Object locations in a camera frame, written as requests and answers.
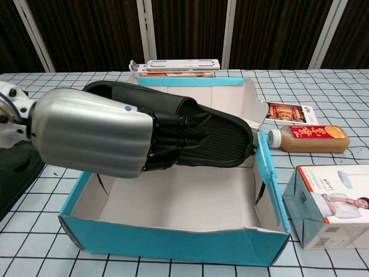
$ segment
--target cardboard box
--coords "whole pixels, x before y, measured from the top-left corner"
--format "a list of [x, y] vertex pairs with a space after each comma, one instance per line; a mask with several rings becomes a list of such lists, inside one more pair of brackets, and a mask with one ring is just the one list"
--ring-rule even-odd
[[284, 192], [305, 249], [369, 247], [369, 165], [297, 166]]
[[[82, 173], [59, 214], [63, 228], [90, 252], [271, 265], [287, 243], [289, 226], [266, 138], [258, 132], [268, 107], [257, 101], [251, 80], [223, 89], [182, 89], [161, 87], [249, 116], [256, 154], [231, 169], [173, 166], [137, 179]], [[240, 101], [230, 101], [232, 95]]]

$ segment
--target pillow box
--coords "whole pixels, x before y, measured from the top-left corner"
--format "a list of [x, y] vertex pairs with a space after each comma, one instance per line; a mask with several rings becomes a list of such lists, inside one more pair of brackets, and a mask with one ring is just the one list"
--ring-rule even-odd
[[369, 248], [369, 164], [297, 166], [283, 198], [304, 249]]

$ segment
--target checkered tablecloth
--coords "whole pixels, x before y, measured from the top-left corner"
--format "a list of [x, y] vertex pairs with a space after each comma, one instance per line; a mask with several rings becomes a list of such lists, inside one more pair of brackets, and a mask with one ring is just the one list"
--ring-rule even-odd
[[[94, 80], [127, 81], [129, 72], [3, 74], [0, 80], [40, 98], [55, 87], [82, 89]], [[249, 77], [259, 100], [312, 106], [321, 125], [343, 127], [350, 147], [343, 154], [294, 154], [273, 149], [281, 192], [299, 164], [369, 164], [369, 70], [225, 70], [217, 77]], [[268, 121], [264, 131], [283, 123]], [[305, 250], [292, 235], [274, 266], [242, 267], [91, 254], [79, 251], [57, 219], [80, 172], [46, 166], [0, 223], [0, 277], [319, 277], [369, 276], [368, 250]]]

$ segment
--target black curtain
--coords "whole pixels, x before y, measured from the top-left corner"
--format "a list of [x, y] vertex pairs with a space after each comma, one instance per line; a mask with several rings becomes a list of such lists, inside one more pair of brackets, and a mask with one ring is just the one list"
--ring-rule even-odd
[[143, 63], [135, 0], [31, 0], [58, 72], [124, 71]]
[[221, 62], [227, 0], [152, 0], [158, 59]]
[[349, 0], [322, 68], [369, 68], [369, 1]]
[[307, 69], [331, 4], [237, 1], [229, 68]]
[[12, 0], [0, 3], [0, 74], [44, 72]]

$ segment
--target box flap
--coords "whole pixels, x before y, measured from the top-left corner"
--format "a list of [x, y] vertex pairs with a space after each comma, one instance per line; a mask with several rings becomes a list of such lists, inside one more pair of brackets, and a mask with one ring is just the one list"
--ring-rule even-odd
[[92, 173], [90, 172], [82, 172], [77, 179], [76, 184], [68, 195], [67, 200], [65, 201], [63, 207], [60, 210], [59, 215], [71, 215], [74, 206], [76, 205], [78, 199], [81, 196], [83, 189], [91, 178]]
[[269, 147], [264, 132], [258, 133], [256, 163], [254, 163], [255, 180], [261, 180], [262, 184], [256, 184], [259, 192], [255, 195], [255, 209], [261, 225], [264, 228], [289, 233], [287, 214], [279, 191], [276, 172], [272, 163]]
[[256, 130], [260, 128], [268, 113], [268, 104], [258, 100], [254, 82], [250, 78], [132, 76], [128, 83], [138, 83], [159, 91], [194, 98], [199, 104], [243, 118]]

